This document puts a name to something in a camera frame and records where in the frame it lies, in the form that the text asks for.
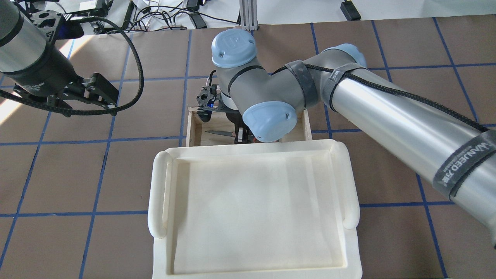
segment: plastic tray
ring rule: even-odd
[[[331,139],[155,157],[153,278],[361,278],[348,151]]]

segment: blue cap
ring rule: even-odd
[[[272,142],[291,132],[296,126],[296,111],[288,103],[268,101],[249,107],[243,121],[257,140]]]
[[[255,39],[241,29],[220,32],[212,41],[212,62],[220,68],[234,68],[256,56]]]
[[[361,53],[358,48],[355,46],[355,45],[352,45],[352,44],[342,44],[342,45],[339,45],[339,46],[336,46],[336,47],[333,47],[333,48],[328,48],[328,49],[325,49],[324,51],[326,50],[341,50],[341,51],[344,51],[346,52],[347,54],[349,54],[354,60],[356,63],[364,66],[364,67],[367,67],[367,61],[365,60],[365,56],[363,55],[363,53]]]

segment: cable tie strap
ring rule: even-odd
[[[458,148],[434,175],[433,187],[451,200],[465,179],[496,152],[496,130],[486,131]]]
[[[327,83],[324,86],[324,89],[321,92],[322,100],[325,102],[326,100],[329,100],[329,103],[326,104],[331,110],[337,112],[334,109],[334,106],[332,105],[332,96],[334,95],[334,90],[336,90],[336,87],[338,86],[338,83],[341,81],[343,78],[343,75],[349,71],[356,70],[356,69],[366,69],[366,67],[357,64],[357,63],[348,63],[345,64],[341,67],[336,68],[332,74],[331,77],[327,80]]]
[[[318,92],[307,66],[301,60],[289,62],[285,66],[300,84],[303,98],[305,99],[305,108],[316,105],[318,103]]]

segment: power adapter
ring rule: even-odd
[[[362,16],[360,16],[360,13],[358,13],[357,8],[355,8],[355,5],[353,2],[345,0],[344,2],[341,3],[341,11],[343,12],[344,16],[348,21],[352,20],[360,20]]]

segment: tiled surface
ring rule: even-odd
[[[269,72],[354,43],[374,73],[494,129],[495,20],[263,25],[255,37]],[[47,118],[1,100],[0,115],[11,115],[0,119],[0,243],[6,244],[0,278],[150,278],[146,214],[153,156],[184,144],[184,115],[197,105],[213,69],[211,40],[222,30],[134,34],[147,80],[142,99],[115,118]],[[134,60],[119,35],[57,47],[79,75],[97,71],[121,87],[121,104],[135,95]],[[4,78],[0,88],[11,86]],[[364,278],[494,277],[483,226],[339,114],[322,104],[309,114],[314,139],[332,137],[349,149],[362,208]]]
[[[177,139],[113,142],[98,210],[147,210],[153,159],[157,153],[178,145]]]
[[[153,237],[145,214],[97,216],[83,278],[151,278]]]
[[[77,278],[89,216],[17,220],[0,278]]]

